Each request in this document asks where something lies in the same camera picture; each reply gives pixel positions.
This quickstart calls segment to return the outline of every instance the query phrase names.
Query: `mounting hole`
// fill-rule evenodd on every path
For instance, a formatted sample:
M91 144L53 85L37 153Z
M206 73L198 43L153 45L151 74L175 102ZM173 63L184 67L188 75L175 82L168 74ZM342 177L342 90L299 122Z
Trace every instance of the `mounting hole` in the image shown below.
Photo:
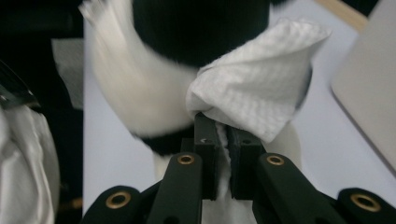
M369 212L378 212L379 210L381 210L381 205L374 198L365 194L352 194L350 196L350 200L359 208Z
M267 161L273 165L283 165L285 164L285 161L278 157L278 156L269 156L267 157Z
M315 218L315 223L316 224L330 224L330 222L323 217L317 217Z
M203 138L203 139L201 139L201 142L202 143L212 143L212 140Z
M190 155L182 155L177 158L178 163L183 165L189 165L194 162L194 157Z
M131 201L131 194L127 191L119 191L110 195L106 200L106 206L111 209L118 209Z
M178 218L177 217L167 217L164 221L163 224L178 224Z

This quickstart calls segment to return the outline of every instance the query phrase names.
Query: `brass insert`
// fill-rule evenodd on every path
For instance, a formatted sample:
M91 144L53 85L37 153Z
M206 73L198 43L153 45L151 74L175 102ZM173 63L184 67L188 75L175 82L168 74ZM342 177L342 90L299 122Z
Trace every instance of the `brass insert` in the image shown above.
M350 200L359 208L370 211L378 212L381 210L381 205L372 197L365 194L355 193L350 196Z
M127 191L119 191L107 198L106 206L111 209L118 209L125 206L129 201L131 201L131 194Z
M269 156L267 157L267 161L273 165L283 165L285 164L285 161L278 157L278 156Z
M182 155L177 158L178 163L183 165L189 165L194 162L194 157L190 155Z

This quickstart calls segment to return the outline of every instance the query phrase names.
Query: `textured paper towel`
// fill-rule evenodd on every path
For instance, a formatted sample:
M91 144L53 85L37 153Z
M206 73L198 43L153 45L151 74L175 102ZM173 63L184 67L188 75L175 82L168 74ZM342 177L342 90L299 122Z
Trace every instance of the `textured paper towel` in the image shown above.
M304 99L311 57L329 35L309 21L280 20L200 69L187 109L271 142Z

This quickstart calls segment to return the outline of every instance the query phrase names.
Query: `white cloth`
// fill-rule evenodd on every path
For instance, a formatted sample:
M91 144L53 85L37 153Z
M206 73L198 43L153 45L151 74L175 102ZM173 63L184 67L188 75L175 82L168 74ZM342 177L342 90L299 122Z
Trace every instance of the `white cloth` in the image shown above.
M0 107L0 223L53 224L59 186L46 119L27 106Z
M203 67L187 108L271 142L304 99L310 60L330 31L281 20L255 39Z

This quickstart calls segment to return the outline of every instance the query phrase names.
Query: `white table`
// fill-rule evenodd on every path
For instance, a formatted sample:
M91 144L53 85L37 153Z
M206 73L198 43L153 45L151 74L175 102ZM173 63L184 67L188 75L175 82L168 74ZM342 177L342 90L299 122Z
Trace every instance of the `white table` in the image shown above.
M358 33L312 0L294 1L273 13L271 21L279 17L305 17L332 28L332 36L313 60L306 102L292 122L300 138L303 173L332 197L340 189L359 187L396 207L396 175L337 104L330 86ZM86 28L84 211L108 188L126 185L143 190L155 181L151 152L132 138L98 89L88 51L91 27Z

